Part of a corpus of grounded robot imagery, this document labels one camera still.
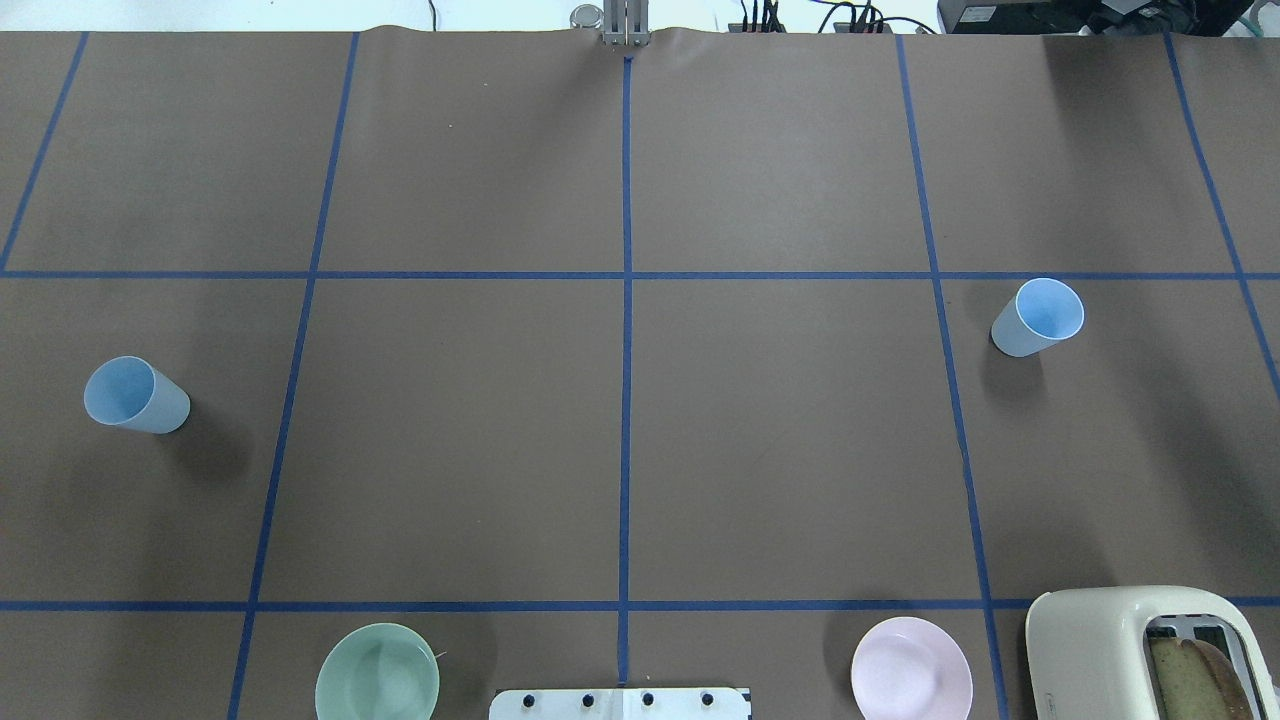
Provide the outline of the light blue cup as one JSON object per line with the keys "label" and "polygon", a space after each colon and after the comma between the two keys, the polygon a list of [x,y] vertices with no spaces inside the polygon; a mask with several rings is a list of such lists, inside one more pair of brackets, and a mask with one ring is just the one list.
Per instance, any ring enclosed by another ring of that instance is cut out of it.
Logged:
{"label": "light blue cup", "polygon": [[168,375],[137,356],[119,356],[96,368],[84,384],[87,415],[105,427],[168,434],[189,418],[189,396]]}
{"label": "light blue cup", "polygon": [[1010,357],[1029,357],[1074,337],[1085,323],[1082,299],[1053,278],[1021,284],[995,318],[989,337]]}

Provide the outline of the brown table mat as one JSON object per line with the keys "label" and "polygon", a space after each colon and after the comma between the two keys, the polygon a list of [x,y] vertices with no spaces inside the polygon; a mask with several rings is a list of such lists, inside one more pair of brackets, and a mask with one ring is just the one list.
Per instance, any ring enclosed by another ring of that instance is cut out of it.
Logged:
{"label": "brown table mat", "polygon": [[1033,598],[1152,584],[1277,664],[1276,40],[3,36],[5,719],[311,717],[371,623],[440,719],[851,719],[895,615],[1032,717]]}

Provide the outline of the green bowl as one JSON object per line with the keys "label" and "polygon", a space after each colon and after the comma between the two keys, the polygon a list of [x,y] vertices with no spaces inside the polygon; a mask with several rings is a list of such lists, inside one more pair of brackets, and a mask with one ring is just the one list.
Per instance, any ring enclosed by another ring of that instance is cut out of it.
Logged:
{"label": "green bowl", "polygon": [[436,652],[396,623],[361,626],[325,657],[314,691],[319,719],[430,719],[442,675]]}

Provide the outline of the pink bowl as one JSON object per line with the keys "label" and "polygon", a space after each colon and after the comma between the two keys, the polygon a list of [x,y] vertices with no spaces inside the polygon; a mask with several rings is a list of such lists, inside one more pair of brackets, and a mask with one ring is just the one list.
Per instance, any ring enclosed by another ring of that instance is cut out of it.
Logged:
{"label": "pink bowl", "polygon": [[945,629],[922,618],[870,628],[852,652],[849,678],[864,719],[970,717],[970,664]]}

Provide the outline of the cream toaster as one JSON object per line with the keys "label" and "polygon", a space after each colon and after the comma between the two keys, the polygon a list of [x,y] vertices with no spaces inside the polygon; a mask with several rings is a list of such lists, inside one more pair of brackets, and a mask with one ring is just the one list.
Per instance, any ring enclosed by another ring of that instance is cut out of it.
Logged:
{"label": "cream toaster", "polygon": [[1148,641],[1204,641],[1228,656],[1252,719],[1277,717],[1277,680],[1251,624],[1221,596],[1181,585],[1042,594],[1025,619],[1027,666],[1039,719],[1164,719]]}

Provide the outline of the black device at back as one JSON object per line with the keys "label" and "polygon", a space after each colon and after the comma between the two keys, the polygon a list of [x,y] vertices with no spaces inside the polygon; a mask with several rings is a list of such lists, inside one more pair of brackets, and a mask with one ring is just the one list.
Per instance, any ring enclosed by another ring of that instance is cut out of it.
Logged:
{"label": "black device at back", "polygon": [[947,35],[1221,37],[1257,1],[938,1]]}

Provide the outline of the bread slice in toaster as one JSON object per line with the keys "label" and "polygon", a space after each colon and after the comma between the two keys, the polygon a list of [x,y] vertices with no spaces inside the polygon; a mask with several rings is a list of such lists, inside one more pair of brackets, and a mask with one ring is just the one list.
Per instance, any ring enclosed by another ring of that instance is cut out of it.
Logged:
{"label": "bread slice in toaster", "polygon": [[1252,719],[1249,696],[1225,653],[1204,641],[1148,641],[1164,719]]}

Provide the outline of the grey metal clamp bracket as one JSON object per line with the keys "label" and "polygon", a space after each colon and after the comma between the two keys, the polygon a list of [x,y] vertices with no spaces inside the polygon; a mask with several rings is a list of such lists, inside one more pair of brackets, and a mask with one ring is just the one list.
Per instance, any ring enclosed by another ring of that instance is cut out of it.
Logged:
{"label": "grey metal clamp bracket", "polygon": [[580,1],[570,12],[572,29],[594,29],[616,47],[644,47],[652,40],[649,1]]}

